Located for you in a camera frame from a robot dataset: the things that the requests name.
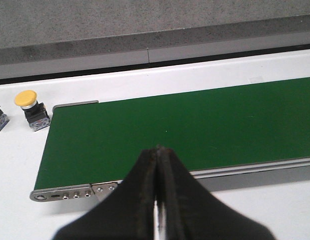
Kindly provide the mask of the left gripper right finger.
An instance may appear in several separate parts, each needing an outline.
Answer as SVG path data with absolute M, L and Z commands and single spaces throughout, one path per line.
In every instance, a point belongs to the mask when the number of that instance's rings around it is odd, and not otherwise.
M 176 153 L 157 150 L 160 236 L 165 240 L 273 240 L 262 224 L 228 207 L 188 172 Z

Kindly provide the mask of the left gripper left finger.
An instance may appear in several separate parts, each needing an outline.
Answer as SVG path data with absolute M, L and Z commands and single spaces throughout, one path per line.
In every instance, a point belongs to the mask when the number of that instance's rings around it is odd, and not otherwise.
M 152 240 L 157 156 L 141 152 L 125 179 L 101 203 L 62 227 L 56 240 Z

